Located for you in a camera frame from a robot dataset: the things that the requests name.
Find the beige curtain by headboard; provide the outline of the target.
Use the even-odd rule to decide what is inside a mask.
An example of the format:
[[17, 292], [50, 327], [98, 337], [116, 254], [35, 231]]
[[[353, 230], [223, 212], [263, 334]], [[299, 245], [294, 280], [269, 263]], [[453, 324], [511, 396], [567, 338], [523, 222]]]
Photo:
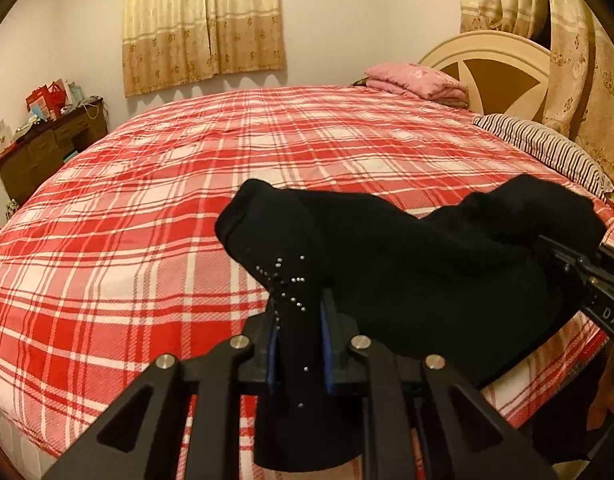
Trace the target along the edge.
[[538, 40], [551, 32], [543, 122], [586, 150], [614, 185], [614, 45], [584, 0], [461, 0], [461, 30]]

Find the cream wooden headboard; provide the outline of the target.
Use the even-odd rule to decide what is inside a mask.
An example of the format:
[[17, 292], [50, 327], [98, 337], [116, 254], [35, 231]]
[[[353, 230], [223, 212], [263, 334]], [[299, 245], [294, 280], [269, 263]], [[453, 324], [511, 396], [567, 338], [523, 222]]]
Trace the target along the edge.
[[475, 30], [438, 44], [420, 63], [461, 81], [476, 114], [542, 121], [551, 53], [534, 41], [511, 32]]

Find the patterned mattress base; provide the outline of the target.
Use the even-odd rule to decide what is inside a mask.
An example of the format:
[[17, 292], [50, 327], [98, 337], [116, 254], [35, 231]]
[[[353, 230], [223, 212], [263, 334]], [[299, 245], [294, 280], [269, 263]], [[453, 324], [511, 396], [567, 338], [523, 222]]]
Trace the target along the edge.
[[0, 410], [0, 449], [6, 463], [23, 479], [41, 479], [56, 462], [56, 458], [45, 452], [23, 434]]

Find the black pants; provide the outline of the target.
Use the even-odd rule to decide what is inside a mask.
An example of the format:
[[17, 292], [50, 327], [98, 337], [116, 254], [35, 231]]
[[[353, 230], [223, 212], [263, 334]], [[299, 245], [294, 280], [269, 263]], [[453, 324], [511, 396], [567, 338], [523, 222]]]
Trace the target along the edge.
[[254, 460], [284, 472], [345, 464], [362, 450], [360, 406], [315, 401], [324, 294], [362, 335], [400, 356], [444, 356], [476, 388], [568, 323], [581, 289], [550, 242], [590, 256], [604, 222], [591, 200], [522, 174], [423, 218], [360, 193], [251, 179], [219, 214], [227, 254], [267, 290], [280, 327], [273, 395], [257, 403]]

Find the brown wooden dresser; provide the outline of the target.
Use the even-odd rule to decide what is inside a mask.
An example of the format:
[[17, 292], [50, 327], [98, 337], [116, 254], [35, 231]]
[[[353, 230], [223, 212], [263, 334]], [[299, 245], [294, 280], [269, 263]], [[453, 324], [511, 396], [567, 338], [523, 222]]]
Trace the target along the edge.
[[41, 122], [0, 154], [0, 178], [8, 196], [23, 205], [37, 188], [108, 134], [102, 98], [73, 108], [53, 122]]

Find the white greeting card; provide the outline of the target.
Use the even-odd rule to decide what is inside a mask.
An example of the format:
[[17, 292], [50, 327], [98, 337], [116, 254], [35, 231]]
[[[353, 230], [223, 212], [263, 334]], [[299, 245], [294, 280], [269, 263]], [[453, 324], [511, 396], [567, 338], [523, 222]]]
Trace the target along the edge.
[[13, 142], [12, 131], [10, 126], [3, 120], [0, 120], [0, 153], [8, 148]]

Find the red plaid bed cover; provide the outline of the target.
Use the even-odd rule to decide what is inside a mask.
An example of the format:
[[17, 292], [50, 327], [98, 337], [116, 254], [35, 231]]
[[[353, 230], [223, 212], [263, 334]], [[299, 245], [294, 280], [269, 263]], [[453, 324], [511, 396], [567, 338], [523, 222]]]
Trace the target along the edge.
[[173, 102], [68, 162], [0, 230], [0, 410], [56, 459], [154, 359], [241, 330], [267, 295], [214, 224], [247, 179], [370, 193], [423, 217], [561, 176], [473, 116], [362, 87]]

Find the striped pillow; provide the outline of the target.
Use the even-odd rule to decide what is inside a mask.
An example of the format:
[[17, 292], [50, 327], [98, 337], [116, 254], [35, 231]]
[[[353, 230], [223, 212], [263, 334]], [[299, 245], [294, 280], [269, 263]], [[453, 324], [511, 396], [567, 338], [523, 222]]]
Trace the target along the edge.
[[613, 182], [601, 165], [561, 133], [539, 122], [503, 114], [476, 116], [473, 124], [538, 159], [601, 200], [614, 195]]

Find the red gift bag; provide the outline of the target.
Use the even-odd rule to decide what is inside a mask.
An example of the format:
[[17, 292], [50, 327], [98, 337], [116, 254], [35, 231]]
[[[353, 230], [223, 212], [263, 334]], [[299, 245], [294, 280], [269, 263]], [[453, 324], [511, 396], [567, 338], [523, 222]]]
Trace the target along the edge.
[[35, 89], [25, 99], [25, 104], [29, 112], [37, 107], [45, 120], [57, 120], [61, 117], [61, 110], [66, 104], [66, 91], [63, 84], [53, 81], [50, 86]]

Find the pink folded blanket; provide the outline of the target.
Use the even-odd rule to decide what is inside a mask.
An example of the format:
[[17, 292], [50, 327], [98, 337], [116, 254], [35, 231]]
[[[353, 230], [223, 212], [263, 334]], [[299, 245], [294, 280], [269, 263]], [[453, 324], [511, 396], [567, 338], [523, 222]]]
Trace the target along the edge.
[[381, 63], [365, 71], [365, 84], [396, 96], [467, 108], [468, 90], [441, 70], [415, 63]]

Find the beige patterned window curtain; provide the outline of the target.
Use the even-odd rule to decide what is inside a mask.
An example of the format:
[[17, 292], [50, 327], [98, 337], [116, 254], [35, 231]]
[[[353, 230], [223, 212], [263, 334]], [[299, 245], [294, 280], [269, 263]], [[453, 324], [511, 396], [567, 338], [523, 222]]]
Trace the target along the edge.
[[124, 0], [125, 96], [285, 70], [281, 0]]

